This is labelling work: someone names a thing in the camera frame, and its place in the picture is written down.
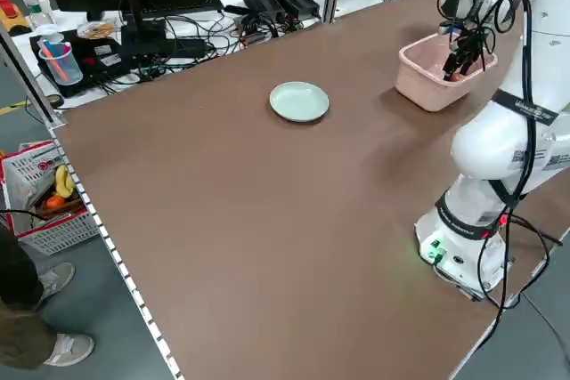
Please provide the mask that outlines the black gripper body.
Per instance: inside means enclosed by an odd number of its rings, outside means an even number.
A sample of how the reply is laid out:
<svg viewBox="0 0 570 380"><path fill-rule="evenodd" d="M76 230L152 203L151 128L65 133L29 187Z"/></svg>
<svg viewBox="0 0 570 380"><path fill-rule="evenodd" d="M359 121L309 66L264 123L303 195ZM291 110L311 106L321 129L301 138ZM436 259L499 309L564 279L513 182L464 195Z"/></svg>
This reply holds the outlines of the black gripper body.
<svg viewBox="0 0 570 380"><path fill-rule="evenodd" d="M455 28L449 32L449 58L453 61L476 61L484 54L485 33L476 28Z"/></svg>

